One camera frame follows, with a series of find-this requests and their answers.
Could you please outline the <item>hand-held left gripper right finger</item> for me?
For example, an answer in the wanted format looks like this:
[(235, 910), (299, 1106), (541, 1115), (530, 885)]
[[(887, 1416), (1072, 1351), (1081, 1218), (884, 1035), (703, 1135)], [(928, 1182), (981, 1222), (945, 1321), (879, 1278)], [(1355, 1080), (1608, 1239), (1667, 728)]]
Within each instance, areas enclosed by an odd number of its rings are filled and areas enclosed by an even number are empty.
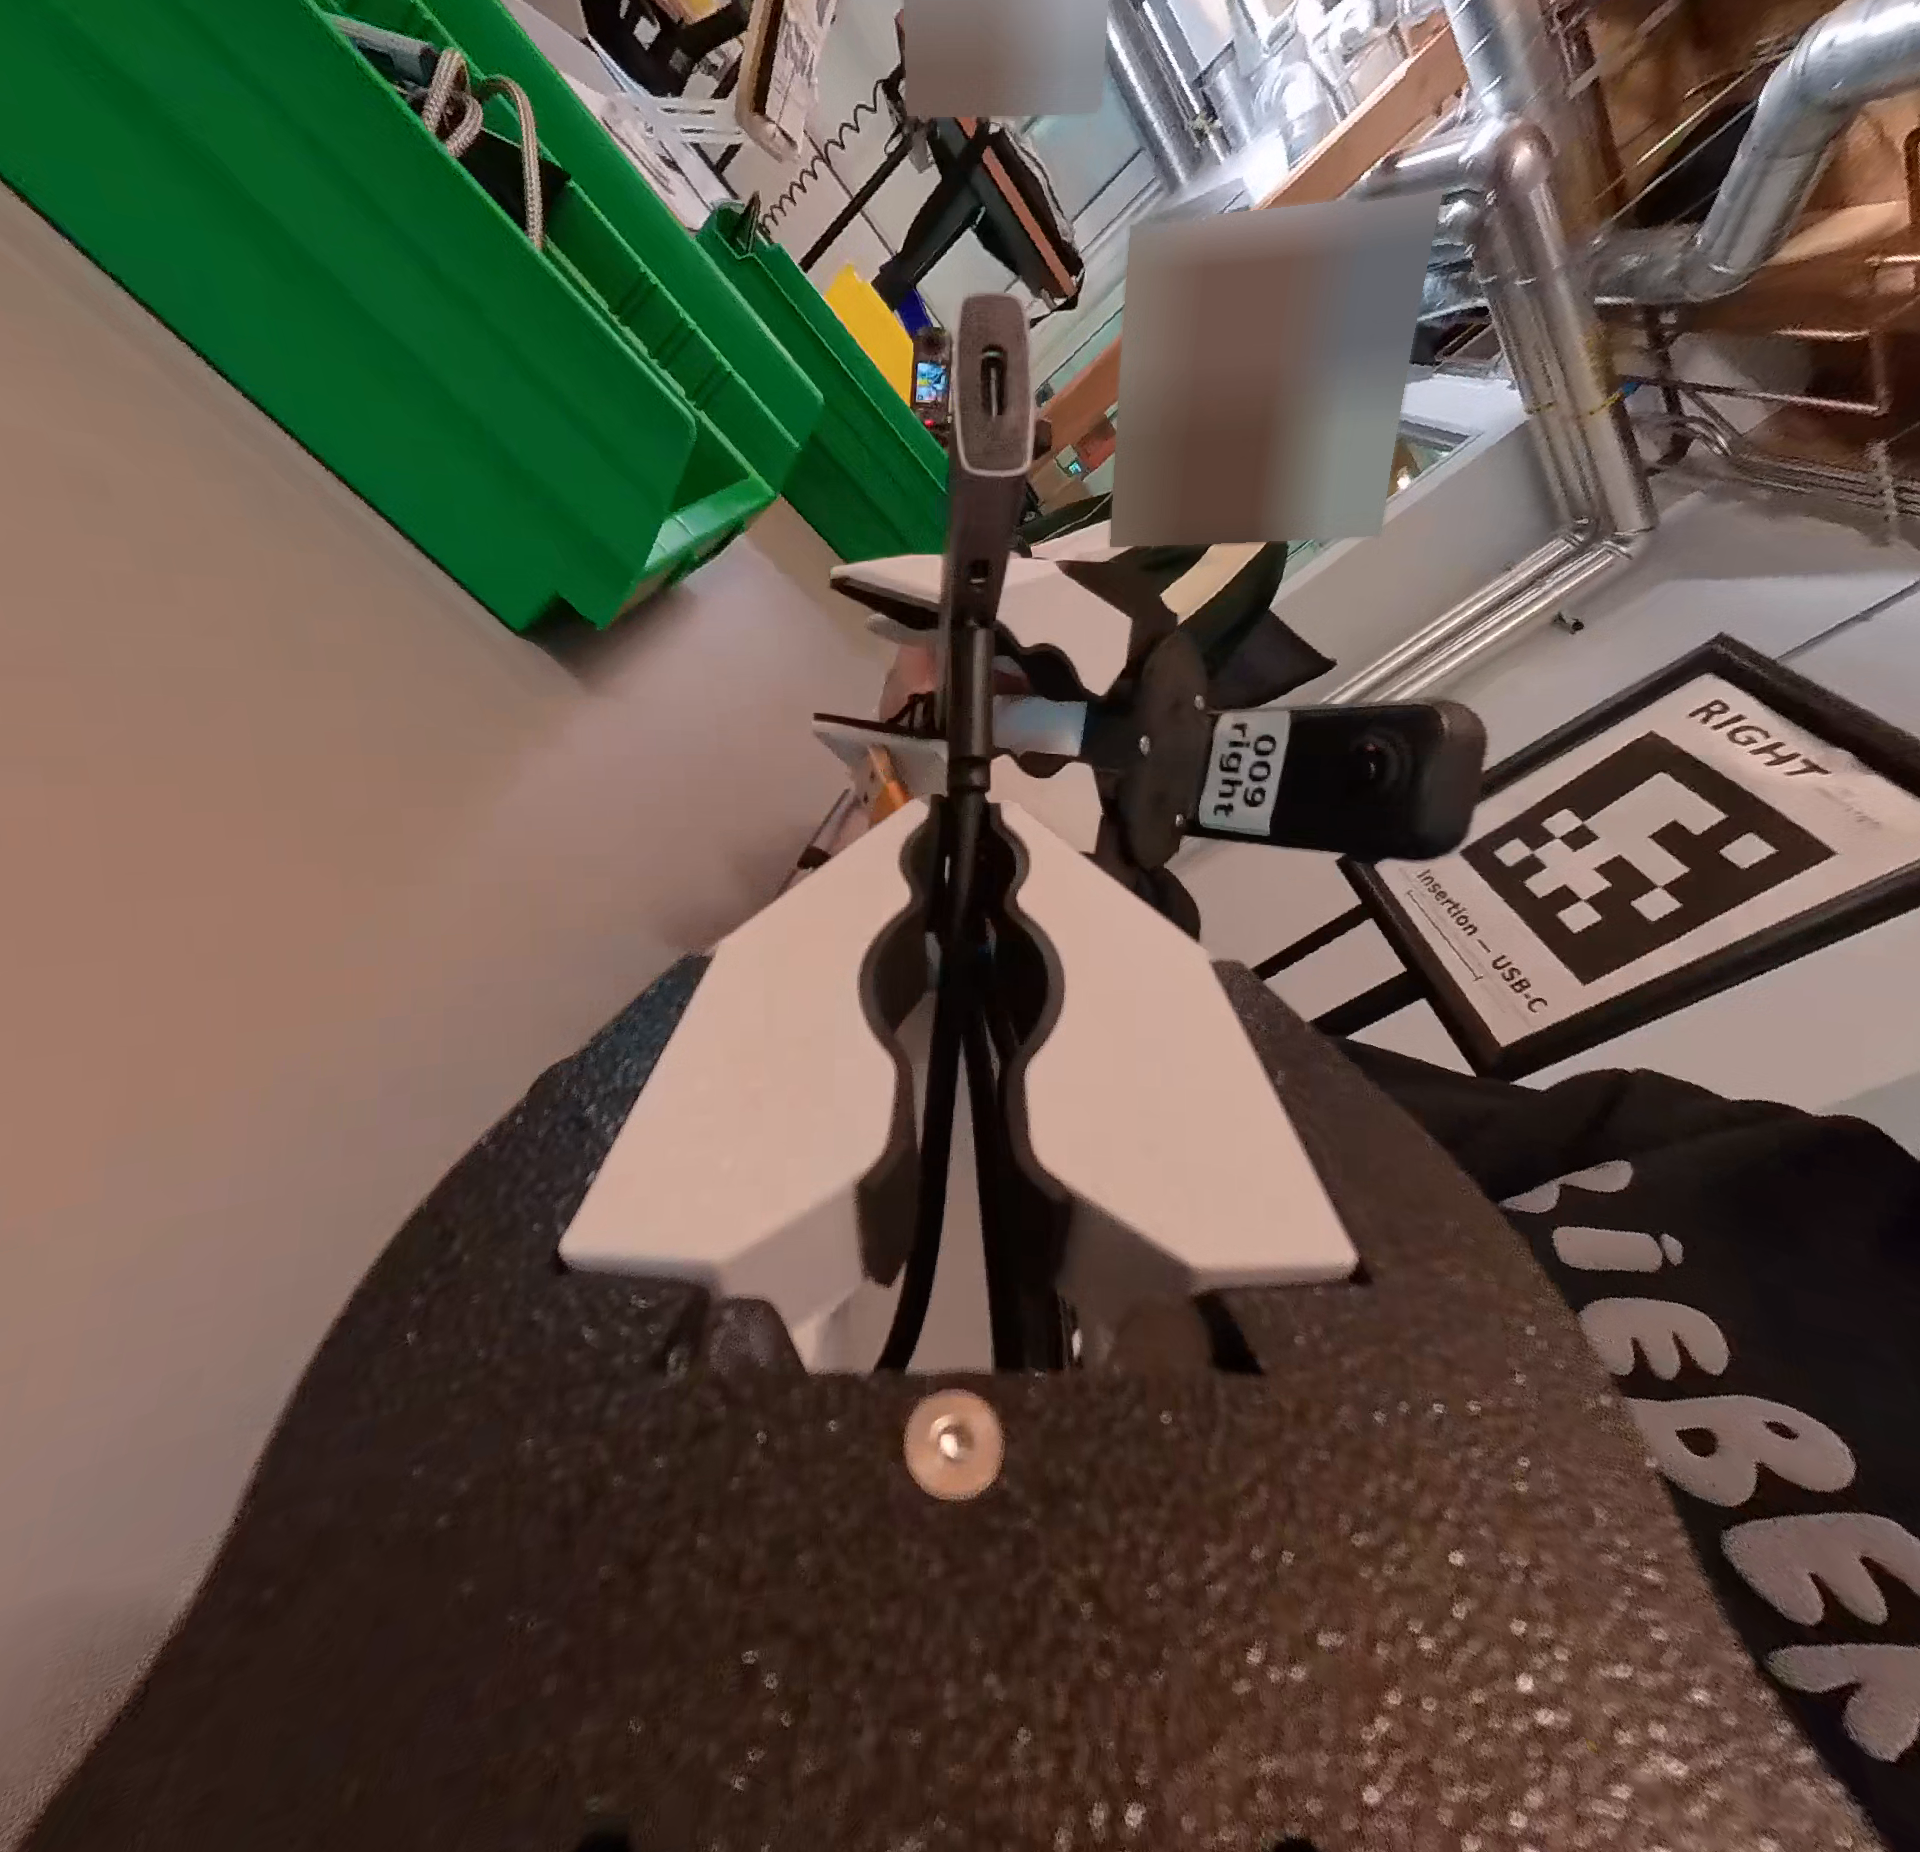
[(1210, 1294), (1348, 1281), (1355, 1241), (1210, 956), (1024, 809), (995, 983), (1012, 1157), (1046, 1274), (1084, 1323)]

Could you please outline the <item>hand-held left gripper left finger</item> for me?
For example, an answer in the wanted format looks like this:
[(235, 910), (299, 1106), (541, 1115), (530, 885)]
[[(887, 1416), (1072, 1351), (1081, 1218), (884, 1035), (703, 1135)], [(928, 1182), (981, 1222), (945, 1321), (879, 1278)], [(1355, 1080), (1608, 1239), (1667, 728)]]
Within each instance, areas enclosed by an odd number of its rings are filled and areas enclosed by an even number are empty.
[(715, 949), (569, 1270), (766, 1305), (813, 1372), (875, 1360), (917, 1209), (935, 838), (899, 809)]

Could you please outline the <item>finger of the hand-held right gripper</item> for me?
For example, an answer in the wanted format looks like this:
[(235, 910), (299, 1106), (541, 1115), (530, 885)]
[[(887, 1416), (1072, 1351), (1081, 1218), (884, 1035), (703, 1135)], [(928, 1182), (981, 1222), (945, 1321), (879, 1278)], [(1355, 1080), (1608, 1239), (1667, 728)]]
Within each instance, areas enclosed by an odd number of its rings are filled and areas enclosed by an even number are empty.
[[(995, 695), (991, 706), (991, 752), (995, 758), (1079, 760), (1089, 719), (1084, 701)], [(816, 712), (815, 739), (846, 763), (867, 752), (884, 752), (895, 765), (947, 763), (947, 735), (915, 708), (904, 708), (884, 722)]]
[[(859, 606), (877, 636), (901, 647), (934, 651), (940, 640), (940, 553), (880, 556), (839, 565), (828, 573), (828, 589)], [(1160, 640), (1160, 606), (1141, 618), (1069, 579), (1069, 570), (1047, 557), (1009, 561), (995, 615), (1000, 640), (1012, 651), (1057, 651), (1063, 656), (1141, 656)]]

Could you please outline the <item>grey USB hub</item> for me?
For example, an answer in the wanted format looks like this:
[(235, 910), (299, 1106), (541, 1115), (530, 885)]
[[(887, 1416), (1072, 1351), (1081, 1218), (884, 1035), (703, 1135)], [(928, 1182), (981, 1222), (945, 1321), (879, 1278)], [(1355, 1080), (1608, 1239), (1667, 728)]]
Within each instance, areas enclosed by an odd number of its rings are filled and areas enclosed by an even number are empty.
[(899, 1303), (877, 1371), (904, 1372), (920, 1346), (942, 1243), (947, 1174), (980, 960), (977, 868), (995, 756), (995, 618), (1032, 467), (1026, 321), (1006, 294), (960, 304), (947, 370), (947, 547), (940, 581), (935, 722), (947, 750), (935, 805), (937, 983), (925, 1077), (917, 1207)]

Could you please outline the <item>green plastic bin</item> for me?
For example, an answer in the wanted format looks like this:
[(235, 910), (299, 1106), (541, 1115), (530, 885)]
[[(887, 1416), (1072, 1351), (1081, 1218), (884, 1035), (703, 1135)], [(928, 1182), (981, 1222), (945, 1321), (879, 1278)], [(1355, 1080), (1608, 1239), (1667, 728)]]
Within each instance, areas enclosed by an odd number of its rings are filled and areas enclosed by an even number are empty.
[(507, 629), (786, 489), (819, 388), (503, 0), (1, 0), (4, 184)]
[(821, 394), (786, 503), (842, 565), (935, 553), (947, 533), (947, 452), (802, 268), (748, 225), (748, 208), (716, 208), (697, 241)]

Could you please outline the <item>grey desk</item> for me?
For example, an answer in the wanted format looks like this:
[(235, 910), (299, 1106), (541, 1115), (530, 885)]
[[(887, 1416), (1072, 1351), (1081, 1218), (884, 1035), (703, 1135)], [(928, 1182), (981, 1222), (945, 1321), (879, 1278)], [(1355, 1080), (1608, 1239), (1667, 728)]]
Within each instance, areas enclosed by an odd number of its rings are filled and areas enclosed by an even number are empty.
[(887, 648), (775, 503), (515, 638), (4, 195), (4, 1847), (382, 1248), (765, 905)]

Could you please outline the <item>framed black white marker sign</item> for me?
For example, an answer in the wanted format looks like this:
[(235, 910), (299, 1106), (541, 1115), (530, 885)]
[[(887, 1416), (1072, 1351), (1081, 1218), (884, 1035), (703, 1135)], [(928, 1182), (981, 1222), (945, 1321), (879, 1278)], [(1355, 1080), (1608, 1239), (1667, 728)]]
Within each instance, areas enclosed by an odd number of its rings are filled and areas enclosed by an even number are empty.
[(1718, 636), (1337, 871), (1467, 1070), (1517, 1080), (1916, 910), (1916, 735)]

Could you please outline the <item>silver smooth pipes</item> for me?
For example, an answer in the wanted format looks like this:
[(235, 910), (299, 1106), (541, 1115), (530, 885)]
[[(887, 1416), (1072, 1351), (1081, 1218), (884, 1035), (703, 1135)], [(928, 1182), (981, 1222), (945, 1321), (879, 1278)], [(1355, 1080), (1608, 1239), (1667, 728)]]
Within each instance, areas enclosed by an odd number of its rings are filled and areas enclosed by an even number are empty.
[(1439, 195), (1471, 252), (1474, 297), (1524, 404), (1556, 531), (1499, 579), (1379, 653), (1337, 664), (1329, 704), (1435, 695), (1628, 570), (1658, 529), (1644, 454), (1620, 404), (1601, 309), (1667, 312), (1731, 299), (1787, 245), (1854, 119), (1916, 94), (1916, 0), (1844, 0), (1773, 65), (1718, 195), (1692, 234), (1577, 243), (1555, 148), (1569, 119), (1561, 28), (1548, 0), (1439, 0), (1467, 92), (1464, 117), (1354, 172), (1344, 195)]

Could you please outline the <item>person's black clothing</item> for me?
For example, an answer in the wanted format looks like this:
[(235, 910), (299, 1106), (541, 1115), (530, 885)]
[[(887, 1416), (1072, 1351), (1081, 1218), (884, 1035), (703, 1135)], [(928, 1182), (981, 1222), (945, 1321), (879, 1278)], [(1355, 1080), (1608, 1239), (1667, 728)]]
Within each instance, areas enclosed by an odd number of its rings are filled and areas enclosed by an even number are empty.
[(1917, 1847), (1917, 1168), (1654, 1071), (1542, 1089), (1348, 1045), (1569, 1303), (1725, 1619)]

